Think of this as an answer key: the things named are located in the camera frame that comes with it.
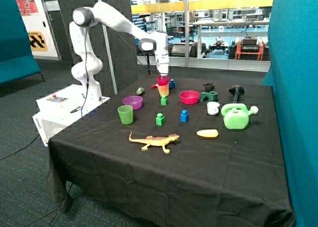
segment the orange machine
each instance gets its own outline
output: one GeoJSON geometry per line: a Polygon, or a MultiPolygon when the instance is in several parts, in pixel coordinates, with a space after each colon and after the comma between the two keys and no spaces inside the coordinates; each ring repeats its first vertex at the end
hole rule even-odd
{"type": "Polygon", "coordinates": [[[238,41],[235,59],[262,61],[264,44],[262,40],[244,38],[238,41]]]}

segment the green cup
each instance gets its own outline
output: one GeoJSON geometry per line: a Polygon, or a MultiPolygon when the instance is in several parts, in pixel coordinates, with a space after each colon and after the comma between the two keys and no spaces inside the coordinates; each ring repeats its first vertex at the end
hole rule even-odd
{"type": "Polygon", "coordinates": [[[122,124],[129,125],[133,122],[133,107],[131,105],[120,106],[118,113],[122,124]]]}

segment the black funnel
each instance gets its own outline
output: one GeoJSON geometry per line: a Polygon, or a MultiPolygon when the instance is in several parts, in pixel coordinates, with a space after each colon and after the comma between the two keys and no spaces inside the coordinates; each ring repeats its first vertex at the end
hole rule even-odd
{"type": "Polygon", "coordinates": [[[238,102],[239,95],[244,94],[244,89],[240,85],[233,85],[232,88],[229,89],[229,92],[234,95],[233,103],[236,104],[238,102]]]}

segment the teal chair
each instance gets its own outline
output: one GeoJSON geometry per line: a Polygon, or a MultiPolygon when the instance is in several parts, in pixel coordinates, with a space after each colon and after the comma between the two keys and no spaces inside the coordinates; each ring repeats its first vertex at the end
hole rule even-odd
{"type": "Polygon", "coordinates": [[[32,56],[17,3],[0,0],[0,84],[36,73],[41,70],[32,56]]]}
{"type": "Polygon", "coordinates": [[[318,226],[317,0],[274,0],[269,24],[273,86],[297,227],[318,226]]]}

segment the lizard toy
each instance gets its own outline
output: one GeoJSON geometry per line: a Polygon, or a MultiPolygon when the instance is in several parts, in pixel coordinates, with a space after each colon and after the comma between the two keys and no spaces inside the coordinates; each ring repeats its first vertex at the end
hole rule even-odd
{"type": "Polygon", "coordinates": [[[145,139],[132,139],[131,135],[133,132],[129,135],[129,140],[131,142],[135,143],[142,143],[146,144],[141,148],[142,151],[148,151],[149,146],[156,146],[156,147],[162,147],[163,151],[165,153],[169,153],[170,150],[165,148],[165,145],[169,144],[171,141],[175,141],[179,139],[179,135],[177,134],[171,134],[168,137],[153,137],[153,136],[147,136],[145,139]]]}

